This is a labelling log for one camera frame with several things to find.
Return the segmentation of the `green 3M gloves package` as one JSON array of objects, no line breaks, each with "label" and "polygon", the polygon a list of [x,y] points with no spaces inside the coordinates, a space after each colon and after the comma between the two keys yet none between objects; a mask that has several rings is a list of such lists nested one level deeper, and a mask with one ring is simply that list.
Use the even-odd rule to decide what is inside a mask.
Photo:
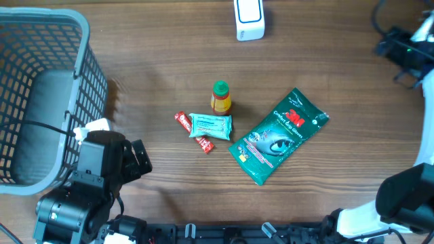
[{"label": "green 3M gloves package", "polygon": [[256,127],[230,146],[229,152],[240,168],[262,186],[329,119],[295,87]]}]

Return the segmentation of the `red sauce bottle green cap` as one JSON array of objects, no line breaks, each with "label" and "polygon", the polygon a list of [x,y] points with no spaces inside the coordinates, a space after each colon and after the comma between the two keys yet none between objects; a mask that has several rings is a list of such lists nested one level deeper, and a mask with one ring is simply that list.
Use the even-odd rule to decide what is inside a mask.
[{"label": "red sauce bottle green cap", "polygon": [[216,115],[227,115],[229,113],[232,101],[229,85],[225,81],[215,82],[210,104]]}]

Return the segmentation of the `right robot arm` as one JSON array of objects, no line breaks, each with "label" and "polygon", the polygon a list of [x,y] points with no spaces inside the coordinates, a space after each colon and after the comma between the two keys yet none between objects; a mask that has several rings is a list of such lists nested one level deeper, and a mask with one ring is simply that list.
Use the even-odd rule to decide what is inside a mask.
[{"label": "right robot arm", "polygon": [[416,78],[412,89],[421,89],[425,115],[418,156],[413,166],[387,178],[376,198],[353,209],[337,209],[323,219],[318,230],[321,243],[367,243],[384,235],[426,234],[433,239],[433,12],[409,33],[394,26],[385,32],[372,12],[372,26],[382,39],[375,52]]}]

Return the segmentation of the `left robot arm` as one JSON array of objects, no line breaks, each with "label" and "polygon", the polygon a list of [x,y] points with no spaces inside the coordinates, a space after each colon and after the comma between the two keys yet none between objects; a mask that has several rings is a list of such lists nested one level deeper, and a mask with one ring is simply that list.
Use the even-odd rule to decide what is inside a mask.
[{"label": "left robot arm", "polygon": [[115,131],[91,131],[69,173],[37,203],[33,238],[37,243],[91,243],[108,222],[124,184],[153,169],[142,140],[129,141]]}]

